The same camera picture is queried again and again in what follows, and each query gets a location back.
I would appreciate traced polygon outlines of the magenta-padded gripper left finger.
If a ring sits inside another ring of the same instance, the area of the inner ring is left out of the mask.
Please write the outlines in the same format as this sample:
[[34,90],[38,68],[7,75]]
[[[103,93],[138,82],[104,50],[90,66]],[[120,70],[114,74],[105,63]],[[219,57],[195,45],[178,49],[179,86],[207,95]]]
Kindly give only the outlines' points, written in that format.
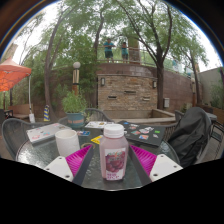
[[93,154],[90,144],[67,157],[58,156],[44,170],[81,186]]

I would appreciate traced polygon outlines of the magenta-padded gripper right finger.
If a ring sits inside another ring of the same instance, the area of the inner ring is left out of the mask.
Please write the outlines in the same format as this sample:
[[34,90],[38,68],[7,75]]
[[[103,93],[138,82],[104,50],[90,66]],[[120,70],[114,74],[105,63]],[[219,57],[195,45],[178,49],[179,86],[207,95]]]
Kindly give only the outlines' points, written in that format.
[[165,154],[155,155],[134,145],[130,146],[129,156],[143,186],[182,169]]

